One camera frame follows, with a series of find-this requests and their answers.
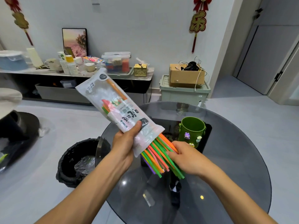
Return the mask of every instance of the round glass table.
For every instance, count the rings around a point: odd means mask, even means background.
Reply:
[[[249,138],[218,114],[194,105],[172,101],[143,104],[140,108],[164,133],[175,136],[176,125],[186,116],[210,125],[204,148],[198,148],[218,165],[266,212],[271,204],[271,181],[267,166]],[[110,144],[118,128],[110,123],[104,137]],[[180,180],[179,206],[173,205],[170,173],[162,178],[134,158],[131,167],[112,190],[107,202],[128,224],[233,223],[213,190],[199,177],[185,174]]]

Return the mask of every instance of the green bucket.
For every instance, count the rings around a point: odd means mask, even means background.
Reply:
[[[178,140],[191,144],[192,147],[197,148],[200,137],[205,134],[206,126],[202,120],[196,117],[185,117],[179,124]]]

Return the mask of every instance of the blue tub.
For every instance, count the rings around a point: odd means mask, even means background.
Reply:
[[[28,68],[21,51],[0,51],[0,68],[9,71],[20,71]]]

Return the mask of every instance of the chinese new year decoration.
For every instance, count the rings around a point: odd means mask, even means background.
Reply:
[[[27,29],[29,28],[29,23],[25,20],[24,14],[21,13],[19,0],[4,0],[4,1],[6,2],[6,4],[8,4],[10,10],[13,11],[12,15],[16,19],[15,24],[24,30],[30,44],[33,46],[33,43],[27,32]]]
[[[207,6],[211,3],[211,1],[212,0],[194,0],[194,4],[196,4],[196,6],[194,7],[193,11],[196,11],[196,13],[192,17],[189,28],[190,31],[195,32],[192,53],[194,53],[197,33],[206,29],[206,11],[209,10]]]

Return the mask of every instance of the forearm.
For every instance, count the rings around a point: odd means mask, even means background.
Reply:
[[[111,151],[61,203],[37,223],[92,223],[127,165]]]
[[[234,224],[276,223],[216,165],[203,179],[214,190]]]

